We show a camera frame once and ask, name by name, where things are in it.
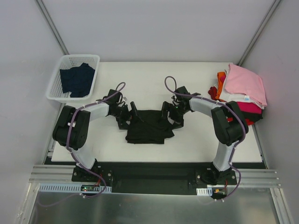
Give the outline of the red t shirt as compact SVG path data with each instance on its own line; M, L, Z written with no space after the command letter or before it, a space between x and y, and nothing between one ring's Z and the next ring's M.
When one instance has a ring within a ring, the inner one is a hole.
M208 94L210 95L210 97L211 97L212 100L216 100L217 88L214 87L214 86L210 87L210 89L208 91ZM254 124L254 121L252 121L252 120L250 120L248 118L246 118L245 120L247 122L247 125L249 125L249 126L252 125L252 124Z

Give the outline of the pink t shirt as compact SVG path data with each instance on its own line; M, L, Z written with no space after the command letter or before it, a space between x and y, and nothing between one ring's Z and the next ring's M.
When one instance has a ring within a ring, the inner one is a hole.
M224 89L230 94L243 94L259 105L266 107L266 94L262 79L254 72L229 64L229 72L225 79Z

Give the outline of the white plastic laundry basket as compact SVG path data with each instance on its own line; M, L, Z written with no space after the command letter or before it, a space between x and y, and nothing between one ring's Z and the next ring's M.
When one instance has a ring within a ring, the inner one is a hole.
M73 67L78 67L82 63L88 64L95 70L93 81L90 91L86 96L80 98L71 98L71 93L63 93L60 70L67 70ZM46 91L46 97L49 100L55 100L60 103L79 102L89 99L93 94L93 89L96 81L100 65L100 57L93 54L71 54L62 56L56 64L54 71L52 72L50 82Z

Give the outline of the magenta t shirt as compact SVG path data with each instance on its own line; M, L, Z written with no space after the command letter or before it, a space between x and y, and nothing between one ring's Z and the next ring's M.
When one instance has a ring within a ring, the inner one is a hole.
M237 104L242 112L256 113L256 114L262 114L263 112L263 110L254 103L237 102Z

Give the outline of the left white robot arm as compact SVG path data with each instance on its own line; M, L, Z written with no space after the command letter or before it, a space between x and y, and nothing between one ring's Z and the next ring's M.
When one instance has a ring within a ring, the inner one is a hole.
M64 106L52 133L53 140L66 148L76 167L83 170L83 177L90 182L98 178L99 170L97 160L86 146L89 124L106 116L115 117L120 130L128 130L132 115L120 90L110 89L103 99L78 109Z

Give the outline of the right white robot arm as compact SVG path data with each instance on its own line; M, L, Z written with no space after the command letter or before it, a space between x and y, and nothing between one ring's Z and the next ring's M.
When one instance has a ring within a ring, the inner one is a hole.
M217 102L196 93L190 94L184 86L173 93L173 102L165 101L162 107L162 117L173 121L173 129L184 126L187 112L200 112L212 118L219 143L210 168L200 175L200 179L205 184L221 184L231 176L235 148L245 139L249 130L243 113L235 101Z

